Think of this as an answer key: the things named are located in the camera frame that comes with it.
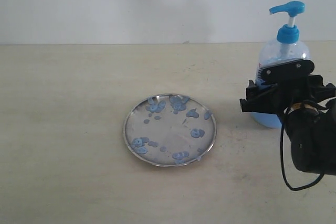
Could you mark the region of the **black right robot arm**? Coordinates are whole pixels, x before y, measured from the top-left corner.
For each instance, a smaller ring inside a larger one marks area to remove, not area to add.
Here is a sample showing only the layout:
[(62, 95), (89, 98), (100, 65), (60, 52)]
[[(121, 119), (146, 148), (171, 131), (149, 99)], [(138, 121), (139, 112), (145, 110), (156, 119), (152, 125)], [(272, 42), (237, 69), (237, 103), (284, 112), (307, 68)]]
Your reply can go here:
[(299, 171), (335, 175), (335, 86), (321, 75), (258, 87), (252, 80), (243, 112), (274, 114), (291, 141), (291, 158)]

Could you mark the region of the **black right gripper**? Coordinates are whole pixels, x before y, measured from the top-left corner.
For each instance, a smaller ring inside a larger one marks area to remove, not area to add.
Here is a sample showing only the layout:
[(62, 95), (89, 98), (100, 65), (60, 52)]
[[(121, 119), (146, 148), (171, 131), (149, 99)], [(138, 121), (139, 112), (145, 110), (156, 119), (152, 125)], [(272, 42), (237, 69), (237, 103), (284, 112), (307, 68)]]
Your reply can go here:
[(242, 112), (275, 114), (283, 117), (284, 110), (291, 104), (309, 101), (320, 103), (335, 97), (335, 85), (323, 84), (323, 77), (310, 74), (299, 79), (270, 84), (263, 88), (249, 80), (246, 98), (240, 99)]

